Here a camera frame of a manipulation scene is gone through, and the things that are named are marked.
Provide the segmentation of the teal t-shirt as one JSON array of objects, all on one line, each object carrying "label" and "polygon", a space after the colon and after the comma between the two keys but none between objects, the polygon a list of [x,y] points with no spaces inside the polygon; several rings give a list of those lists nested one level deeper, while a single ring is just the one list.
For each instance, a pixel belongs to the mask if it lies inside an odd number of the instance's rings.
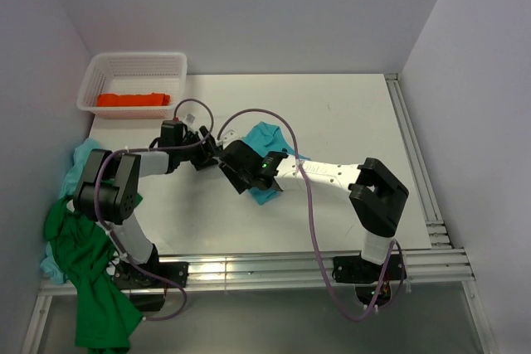
[{"label": "teal t-shirt", "polygon": [[[269,152],[295,154],[295,150],[285,141],[280,126],[274,124],[259,122],[242,138],[242,141],[261,157],[265,157]],[[280,194],[280,192],[273,189],[262,191],[255,187],[248,192],[256,203],[261,206],[276,199]]]}]

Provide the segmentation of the white perforated plastic basket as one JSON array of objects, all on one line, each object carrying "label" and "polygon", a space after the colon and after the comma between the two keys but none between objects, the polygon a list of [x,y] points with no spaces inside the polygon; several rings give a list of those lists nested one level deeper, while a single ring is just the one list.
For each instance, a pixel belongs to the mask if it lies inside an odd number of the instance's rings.
[{"label": "white perforated plastic basket", "polygon": [[[76,106],[105,119],[170,119],[185,88],[187,57],[181,52],[105,52],[94,56],[85,71]],[[169,97],[165,105],[97,104],[101,95]]]}]

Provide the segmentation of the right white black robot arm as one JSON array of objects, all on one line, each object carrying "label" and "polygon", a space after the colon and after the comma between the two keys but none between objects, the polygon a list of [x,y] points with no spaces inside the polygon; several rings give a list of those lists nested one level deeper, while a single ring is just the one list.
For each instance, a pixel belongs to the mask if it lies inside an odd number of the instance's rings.
[{"label": "right white black robot arm", "polygon": [[238,193],[304,190],[348,200],[365,229],[359,269],[368,279],[379,278],[388,267],[387,252],[395,237],[408,189],[376,158],[362,164],[332,164],[298,159],[271,151],[264,157],[241,140],[219,153],[219,168]]}]

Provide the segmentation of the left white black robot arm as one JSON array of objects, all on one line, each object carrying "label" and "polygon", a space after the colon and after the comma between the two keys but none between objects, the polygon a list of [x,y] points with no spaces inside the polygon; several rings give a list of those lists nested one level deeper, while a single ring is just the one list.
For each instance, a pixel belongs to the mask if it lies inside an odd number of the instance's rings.
[{"label": "left white black robot arm", "polygon": [[177,118],[165,120],[159,136],[146,148],[91,150],[73,206],[109,237],[119,262],[132,270],[132,278],[143,287],[152,287],[161,279],[162,267],[156,245],[135,215],[139,180],[170,174],[184,162],[201,171],[217,165],[218,152],[210,128],[194,129]]}]

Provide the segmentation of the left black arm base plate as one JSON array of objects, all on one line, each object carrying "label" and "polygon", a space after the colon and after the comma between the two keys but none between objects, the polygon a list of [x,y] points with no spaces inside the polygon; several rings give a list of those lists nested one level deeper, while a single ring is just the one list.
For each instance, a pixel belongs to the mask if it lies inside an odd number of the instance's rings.
[{"label": "left black arm base plate", "polygon": [[[188,279],[188,263],[163,262],[157,266],[154,273],[185,288]],[[118,289],[134,291],[129,293],[129,299],[142,313],[155,313],[165,304],[169,285],[140,273],[128,263],[119,262],[111,278]]]}]

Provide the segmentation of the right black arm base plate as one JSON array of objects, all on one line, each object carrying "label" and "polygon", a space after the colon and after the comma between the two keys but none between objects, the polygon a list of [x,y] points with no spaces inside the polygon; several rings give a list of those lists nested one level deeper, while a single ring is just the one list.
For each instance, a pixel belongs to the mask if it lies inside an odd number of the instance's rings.
[{"label": "right black arm base plate", "polygon": [[[375,284],[379,280],[382,266],[368,262],[361,255],[343,255],[333,257],[332,278],[341,284]],[[401,257],[393,254],[384,274],[385,280],[399,281],[406,278],[407,272]]]}]

